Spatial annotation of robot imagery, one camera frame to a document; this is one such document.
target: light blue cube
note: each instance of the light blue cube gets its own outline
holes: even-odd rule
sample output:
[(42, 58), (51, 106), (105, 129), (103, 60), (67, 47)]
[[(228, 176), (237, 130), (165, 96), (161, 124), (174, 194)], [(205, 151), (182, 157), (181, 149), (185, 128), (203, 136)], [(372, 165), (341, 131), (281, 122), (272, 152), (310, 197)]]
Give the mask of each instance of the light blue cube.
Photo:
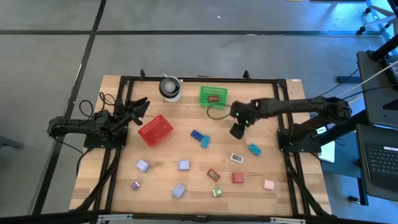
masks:
[(182, 196), (182, 194), (184, 194), (184, 192), (185, 192), (185, 187), (182, 186), (181, 184), (177, 184), (172, 193), (176, 198), (180, 199), (180, 197)]
[(147, 163), (147, 162), (143, 161), (142, 159), (140, 159), (140, 160), (138, 161), (136, 167), (137, 167), (139, 170), (141, 170), (141, 171), (143, 171), (143, 172), (146, 172), (147, 169), (149, 168), (149, 163)]
[(178, 170), (180, 171), (189, 170), (189, 161), (179, 161)]

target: wooden tabletop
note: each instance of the wooden tabletop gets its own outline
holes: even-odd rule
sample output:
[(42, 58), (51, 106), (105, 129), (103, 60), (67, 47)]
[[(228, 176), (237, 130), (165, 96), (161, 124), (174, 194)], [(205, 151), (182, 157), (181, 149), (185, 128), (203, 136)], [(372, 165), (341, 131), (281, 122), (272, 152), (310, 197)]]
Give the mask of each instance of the wooden tabletop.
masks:
[[(117, 95), (120, 76), (105, 75), (100, 91)], [(304, 98), (300, 80), (287, 80), (290, 99)], [(127, 213), (189, 213), (209, 215), (291, 215), (287, 174), (283, 156), (279, 151), (276, 129), (277, 118), (262, 119), (245, 132), (241, 140), (235, 139), (229, 129), (234, 121), (229, 117), (221, 121), (210, 119), (206, 108), (198, 104), (200, 87), (217, 86), (228, 89), (228, 103), (238, 100), (248, 102), (255, 98), (273, 98), (271, 84), (266, 83), (201, 83), (183, 82), (182, 97), (176, 103), (166, 102), (159, 93), (159, 82), (134, 82), (132, 100), (148, 97), (150, 106), (144, 124), (162, 114), (174, 130), (155, 147), (148, 147), (138, 135), (142, 126), (130, 123), (126, 147), (121, 160), (114, 188), (112, 212)], [(102, 107), (97, 100), (96, 111)], [(213, 116), (229, 113), (211, 110)], [(309, 119), (308, 113), (293, 114), (295, 123)], [(193, 129), (211, 138), (208, 149), (200, 147), (193, 139)], [(262, 154), (257, 157), (248, 150), (256, 144)], [(231, 161), (231, 153), (244, 156), (243, 164)], [(70, 208), (76, 208), (93, 190), (98, 182), (104, 149), (90, 151), (81, 161), (80, 170), (72, 195)], [(301, 153), (305, 183), (324, 210), (331, 212), (319, 160), (311, 154)], [(136, 168), (139, 159), (151, 165), (149, 172)], [(189, 171), (178, 171), (177, 162), (189, 160)], [(209, 169), (221, 176), (215, 182), (207, 176)], [(233, 184), (232, 172), (244, 172), (246, 181)], [(264, 190), (264, 180), (275, 182), (274, 190)], [(139, 190), (131, 184), (139, 181)], [(177, 184), (187, 189), (180, 199), (172, 197)], [(221, 197), (213, 197), (212, 190), (222, 189)], [(100, 208), (104, 208), (108, 186), (104, 188)], [(299, 211), (302, 211), (300, 191), (295, 186)]]

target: red plastic basket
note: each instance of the red plastic basket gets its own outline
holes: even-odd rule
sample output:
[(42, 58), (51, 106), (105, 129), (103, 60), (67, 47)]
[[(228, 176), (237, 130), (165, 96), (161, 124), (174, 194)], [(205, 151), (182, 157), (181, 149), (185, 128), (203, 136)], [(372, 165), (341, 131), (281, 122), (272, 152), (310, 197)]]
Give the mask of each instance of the red plastic basket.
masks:
[(167, 122), (163, 115), (158, 115), (152, 121), (149, 121), (142, 127), (138, 134), (148, 144), (149, 147), (154, 147), (163, 138), (166, 138), (173, 131), (173, 127)]

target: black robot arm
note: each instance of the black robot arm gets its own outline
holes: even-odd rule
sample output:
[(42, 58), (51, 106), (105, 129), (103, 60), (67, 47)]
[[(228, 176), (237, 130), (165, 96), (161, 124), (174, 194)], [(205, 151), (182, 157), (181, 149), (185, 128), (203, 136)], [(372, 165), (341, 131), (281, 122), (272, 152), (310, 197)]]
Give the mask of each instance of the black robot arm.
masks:
[(329, 123), (343, 123), (350, 119), (351, 109), (348, 103), (336, 97), (316, 97), (304, 100), (279, 101), (271, 98), (251, 100), (250, 103), (233, 102), (229, 114), (236, 118), (237, 123), (230, 133), (241, 139), (246, 127), (250, 127), (259, 119), (266, 119), (282, 113), (318, 112), (314, 118), (302, 124), (294, 124), (289, 129), (289, 141), (296, 143), (305, 135)]
[(127, 126), (133, 121), (142, 125), (143, 118), (150, 104), (147, 98), (137, 101), (117, 99), (114, 103), (114, 113), (101, 110), (88, 119), (65, 119), (57, 117), (49, 122), (48, 134), (55, 138), (68, 133), (86, 135), (85, 147), (121, 147), (125, 142)]

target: green plastic basket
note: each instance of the green plastic basket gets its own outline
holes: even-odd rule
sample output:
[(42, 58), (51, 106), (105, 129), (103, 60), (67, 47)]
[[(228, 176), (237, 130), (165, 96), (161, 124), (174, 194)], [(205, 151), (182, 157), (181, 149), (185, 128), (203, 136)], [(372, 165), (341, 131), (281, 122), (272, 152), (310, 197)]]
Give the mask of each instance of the green plastic basket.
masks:
[[(214, 96), (218, 95), (218, 102), (212, 102), (209, 103), (207, 100), (208, 96)], [(202, 106), (209, 107), (209, 105), (214, 104), (211, 108), (214, 109), (224, 109), (225, 104), (228, 99), (228, 90), (225, 88), (218, 88), (218, 87), (212, 87), (212, 86), (201, 86), (200, 87), (200, 97), (199, 97), (199, 103)]]

